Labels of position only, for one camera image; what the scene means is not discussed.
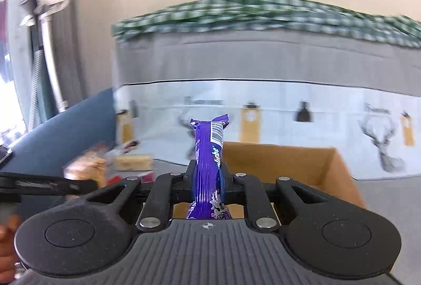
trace snack wrapper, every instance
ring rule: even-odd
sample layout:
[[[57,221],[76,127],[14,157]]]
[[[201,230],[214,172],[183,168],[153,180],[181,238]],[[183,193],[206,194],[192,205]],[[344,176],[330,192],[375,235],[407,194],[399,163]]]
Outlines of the snack wrapper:
[[[188,219],[208,220],[231,218],[228,208],[222,203],[224,178],[220,174],[224,128],[228,126],[228,115],[212,121],[191,120],[196,131],[195,151],[197,162],[196,179],[193,180],[194,201],[187,213]]]

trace black device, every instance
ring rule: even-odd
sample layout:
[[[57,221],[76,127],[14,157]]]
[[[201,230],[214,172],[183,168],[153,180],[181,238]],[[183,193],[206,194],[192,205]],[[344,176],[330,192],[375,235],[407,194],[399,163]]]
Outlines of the black device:
[[[7,161],[12,157],[12,149],[5,146],[0,145],[0,167],[3,166]]]
[[[127,177],[26,220],[15,247],[29,270],[14,284],[399,284],[392,223],[288,177],[261,183],[222,163],[222,200],[245,218],[172,219],[196,171]]]

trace metal screw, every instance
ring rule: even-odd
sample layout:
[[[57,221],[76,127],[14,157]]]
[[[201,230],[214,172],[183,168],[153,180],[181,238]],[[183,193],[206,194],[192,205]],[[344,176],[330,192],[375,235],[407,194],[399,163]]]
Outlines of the metal screw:
[[[273,228],[276,226],[276,221],[270,217],[260,217],[256,220],[256,224],[259,228]]]
[[[145,217],[140,220],[139,224],[144,228],[156,228],[161,224],[161,221],[156,217]]]

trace purple wrapper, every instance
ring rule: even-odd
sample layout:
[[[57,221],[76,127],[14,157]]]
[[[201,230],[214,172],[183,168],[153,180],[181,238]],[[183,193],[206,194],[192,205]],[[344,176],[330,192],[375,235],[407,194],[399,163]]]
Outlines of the purple wrapper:
[[[212,121],[191,120],[196,131],[197,173],[194,184],[194,201],[187,218],[197,220],[231,218],[228,208],[220,200],[220,161],[222,158],[223,129],[228,126],[228,115]]]

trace checkered fabric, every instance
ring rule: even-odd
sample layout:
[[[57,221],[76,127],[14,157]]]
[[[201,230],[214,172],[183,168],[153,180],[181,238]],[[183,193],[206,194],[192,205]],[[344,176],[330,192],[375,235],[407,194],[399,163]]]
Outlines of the checkered fabric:
[[[128,40],[150,32],[291,28],[421,48],[421,23],[370,15],[307,0],[200,0],[119,21],[112,35]]]

